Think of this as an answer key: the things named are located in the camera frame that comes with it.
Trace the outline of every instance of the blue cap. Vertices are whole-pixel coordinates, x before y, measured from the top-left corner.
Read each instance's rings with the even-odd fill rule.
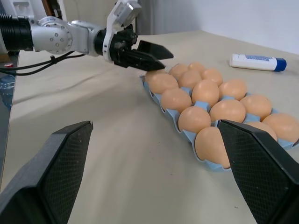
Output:
[[[277,65],[274,71],[284,71],[286,68],[286,60],[283,58],[277,58]]]

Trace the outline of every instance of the black cable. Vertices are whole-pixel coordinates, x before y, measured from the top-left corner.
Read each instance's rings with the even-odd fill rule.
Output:
[[[30,68],[34,68],[34,67],[37,67],[37,66],[41,66],[41,65],[44,65],[47,63],[47,65],[35,70],[35,71],[32,71],[32,72],[26,72],[26,73],[15,73],[15,72],[10,72],[8,71],[9,68],[5,68],[5,69],[0,69],[0,72],[2,73],[5,73],[5,74],[9,74],[9,75],[13,75],[13,76],[29,76],[29,75],[33,75],[33,74],[36,74],[54,64],[57,64],[58,62],[62,61],[62,60],[65,60],[65,59],[70,59],[70,58],[76,58],[76,57],[83,57],[85,56],[84,54],[81,54],[81,55],[74,55],[74,56],[68,56],[70,55],[71,53],[73,53],[73,51],[69,52],[69,53],[66,53],[58,58],[52,58],[51,60],[49,61],[46,61],[46,62],[42,62],[42,63],[38,63],[38,64],[33,64],[33,65],[28,65],[28,66],[24,66],[24,67],[19,67],[19,68],[16,68],[15,70],[19,70],[19,69],[30,69]]]

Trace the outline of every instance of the table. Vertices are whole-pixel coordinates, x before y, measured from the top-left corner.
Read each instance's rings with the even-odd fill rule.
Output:
[[[275,108],[299,119],[299,56],[203,31],[142,36],[162,44],[178,62],[199,61],[238,77],[249,92],[268,96]],[[231,68],[232,53],[283,57],[282,73]],[[46,52],[21,52],[19,66],[45,61]],[[71,224],[254,224],[231,172],[213,173],[197,162],[188,143],[143,90],[142,71],[102,57],[65,60],[18,77],[11,111],[2,189],[49,135],[92,120],[81,187]],[[291,155],[299,160],[299,150]]]

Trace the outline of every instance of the egg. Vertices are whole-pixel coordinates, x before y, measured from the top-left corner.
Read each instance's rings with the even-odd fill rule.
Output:
[[[201,160],[221,164],[225,169],[230,167],[221,133],[216,127],[206,127],[197,134],[195,151]]]
[[[169,74],[175,77],[176,79],[181,78],[181,76],[188,71],[188,66],[185,64],[176,64],[169,70]]]
[[[178,118],[178,128],[180,131],[186,130],[198,133],[209,126],[211,126],[210,115],[206,110],[198,106],[186,108]]]
[[[246,83],[241,79],[231,79],[223,83],[220,87],[220,98],[223,96],[234,97],[241,100],[247,92]]]
[[[149,82],[149,80],[153,77],[153,75],[158,74],[158,73],[166,73],[166,71],[165,71],[165,69],[160,69],[160,70],[156,70],[156,71],[148,71],[147,73],[145,73],[144,81]]]
[[[178,82],[167,73],[158,73],[149,80],[149,88],[152,93],[162,94],[167,89],[178,88]]]
[[[270,126],[279,139],[296,142],[299,139],[299,122],[291,115],[273,113],[263,120]]]
[[[164,110],[172,109],[181,113],[184,109],[192,105],[191,98],[182,89],[168,89],[161,95],[161,106]]]
[[[189,64],[188,69],[196,70],[201,74],[206,68],[199,62],[193,62],[193,63]]]
[[[203,101],[214,106],[219,99],[219,88],[215,82],[209,79],[200,81],[195,85],[192,91],[192,102]]]
[[[255,122],[248,122],[246,123],[247,125],[250,125],[250,126],[253,126],[253,127],[256,127],[258,129],[261,129],[265,132],[268,132],[269,135],[271,135],[272,138],[275,139],[275,141],[277,141],[277,136],[275,134],[275,132],[273,131],[272,128],[270,128],[268,125],[266,125],[265,123],[262,123],[262,122],[258,122],[258,121],[255,121]]]
[[[178,86],[179,87],[187,87],[193,90],[196,83],[201,81],[201,76],[198,71],[190,70],[185,72],[181,78],[178,79]]]
[[[272,103],[263,95],[250,95],[240,100],[246,112],[259,116],[261,120],[269,116],[272,111]]]
[[[217,69],[206,69],[201,73],[202,79],[210,79],[218,86],[223,83],[222,75]]]
[[[210,110],[211,121],[220,119],[242,123],[245,119],[246,110],[240,101],[235,99],[222,100]]]

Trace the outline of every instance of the blue egg tray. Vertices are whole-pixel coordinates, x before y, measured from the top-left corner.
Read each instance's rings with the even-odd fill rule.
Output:
[[[230,171],[231,170],[230,168],[225,169],[220,164],[216,164],[216,163],[213,163],[213,162],[208,161],[208,160],[201,160],[197,156],[196,151],[195,151],[195,138],[196,138],[197,134],[193,133],[193,132],[186,131],[186,130],[180,131],[178,129],[178,118],[180,116],[180,113],[178,111],[176,111],[176,110],[170,110],[170,109],[164,110],[162,108],[162,106],[161,106],[161,103],[160,103],[160,101],[161,101],[161,95],[160,94],[152,93],[150,91],[148,83],[144,81],[144,76],[140,76],[140,79],[142,81],[142,85],[143,85],[145,91],[151,96],[151,98],[154,100],[154,102],[157,103],[160,106],[161,111],[163,112],[163,114],[168,119],[170,119],[170,120],[173,121],[174,127],[176,128],[177,132],[184,139],[186,139],[188,142],[191,143],[192,148],[193,148],[193,152],[194,152],[194,155],[195,155],[196,159],[199,162],[201,162],[203,165],[205,165],[205,167],[207,167],[208,169],[210,169],[210,170],[212,170],[214,172]],[[192,90],[190,88],[181,87],[181,89],[184,90],[184,91],[186,91],[191,96]],[[233,97],[229,97],[229,96],[224,96],[223,98],[220,99],[220,101],[221,100],[226,100],[226,99],[234,99],[234,98]],[[207,102],[196,101],[193,106],[201,107],[201,108],[205,109],[207,112],[210,112],[210,106],[209,106],[209,104]],[[278,113],[278,111],[275,110],[275,109],[272,109],[271,113]],[[245,124],[245,123],[253,122],[253,121],[260,121],[260,117],[256,116],[256,115],[253,115],[253,114],[250,114],[250,113],[247,113],[246,116],[245,116],[245,120],[243,121],[243,123]],[[217,127],[218,122],[219,122],[218,120],[215,121],[215,122],[212,122],[211,126]],[[288,150],[288,149],[291,149],[291,148],[299,146],[299,140],[296,143],[294,143],[294,142],[285,141],[283,139],[278,139],[278,143],[285,150]]]

